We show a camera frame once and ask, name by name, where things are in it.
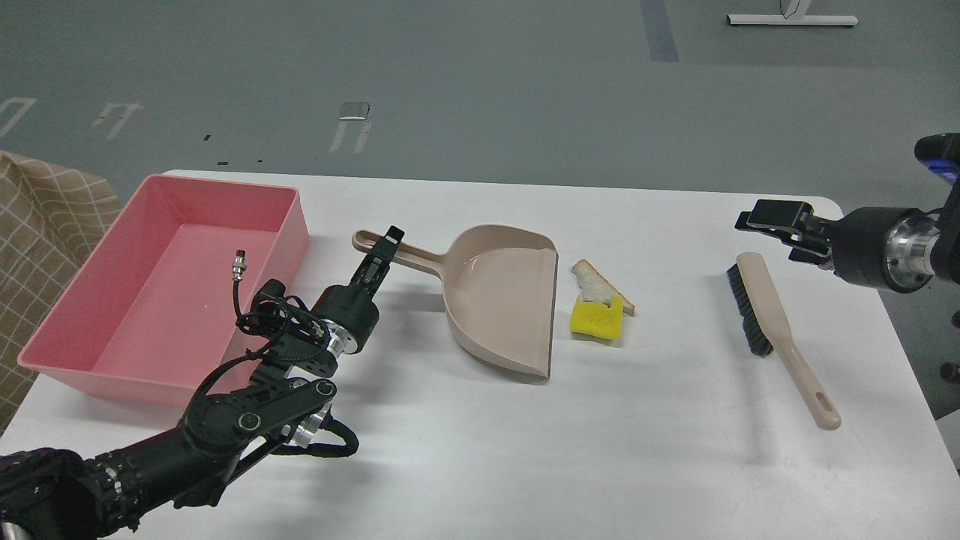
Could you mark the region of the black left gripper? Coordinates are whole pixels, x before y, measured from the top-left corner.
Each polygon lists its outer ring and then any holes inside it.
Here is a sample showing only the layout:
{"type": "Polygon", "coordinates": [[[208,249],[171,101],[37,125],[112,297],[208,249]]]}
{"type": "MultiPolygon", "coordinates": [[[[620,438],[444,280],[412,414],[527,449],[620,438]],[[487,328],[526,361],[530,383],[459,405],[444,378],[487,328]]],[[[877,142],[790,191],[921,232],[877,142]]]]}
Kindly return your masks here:
{"type": "Polygon", "coordinates": [[[326,287],[311,308],[310,314],[339,336],[343,343],[341,353],[350,355],[362,351],[380,321],[374,295],[386,279],[391,257],[397,255],[404,235],[404,230],[389,226],[378,240],[379,255],[370,252],[364,257],[352,276],[352,284],[326,287]]]}

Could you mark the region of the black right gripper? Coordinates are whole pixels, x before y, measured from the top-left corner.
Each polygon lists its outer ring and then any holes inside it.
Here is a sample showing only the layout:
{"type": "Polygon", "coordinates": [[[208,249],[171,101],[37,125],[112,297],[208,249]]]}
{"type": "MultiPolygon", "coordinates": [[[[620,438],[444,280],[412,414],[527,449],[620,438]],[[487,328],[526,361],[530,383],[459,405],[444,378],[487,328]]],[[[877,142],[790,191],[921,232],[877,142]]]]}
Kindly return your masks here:
{"type": "Polygon", "coordinates": [[[758,199],[742,211],[735,230],[756,232],[787,242],[788,259],[818,268],[832,268],[837,277],[873,290],[908,290],[891,275],[886,257],[890,233],[910,215],[908,208],[864,206],[843,218],[814,214],[798,199],[758,199]]]}

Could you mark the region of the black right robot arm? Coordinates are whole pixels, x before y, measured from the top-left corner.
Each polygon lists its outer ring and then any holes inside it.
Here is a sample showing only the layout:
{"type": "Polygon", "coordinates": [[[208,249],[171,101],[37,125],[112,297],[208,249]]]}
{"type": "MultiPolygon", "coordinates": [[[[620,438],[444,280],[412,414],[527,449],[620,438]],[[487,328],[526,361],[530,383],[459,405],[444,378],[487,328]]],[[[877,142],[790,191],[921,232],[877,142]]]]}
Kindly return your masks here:
{"type": "Polygon", "coordinates": [[[734,228],[775,237],[790,247],[789,260],[817,266],[854,286],[909,294],[934,278],[957,284],[959,136],[919,138],[914,157],[950,185],[940,208],[862,206],[829,220],[815,215],[808,202],[758,199],[738,215],[734,228]]]}

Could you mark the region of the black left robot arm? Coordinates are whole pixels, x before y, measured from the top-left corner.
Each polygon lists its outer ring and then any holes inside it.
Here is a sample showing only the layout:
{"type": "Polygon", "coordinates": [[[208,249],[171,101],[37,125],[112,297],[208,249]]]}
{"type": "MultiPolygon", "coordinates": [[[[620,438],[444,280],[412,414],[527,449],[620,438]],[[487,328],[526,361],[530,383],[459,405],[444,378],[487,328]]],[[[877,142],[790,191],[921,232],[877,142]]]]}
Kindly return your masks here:
{"type": "Polygon", "coordinates": [[[391,226],[349,283],[327,287],[314,307],[266,281],[235,321],[266,342],[215,368],[171,430],[90,459],[54,448],[4,455],[2,537],[99,539],[136,530],[166,503],[216,506],[269,455],[354,455],[356,434],[332,416],[332,375],[380,320],[374,295],[402,239],[391,226]]]}

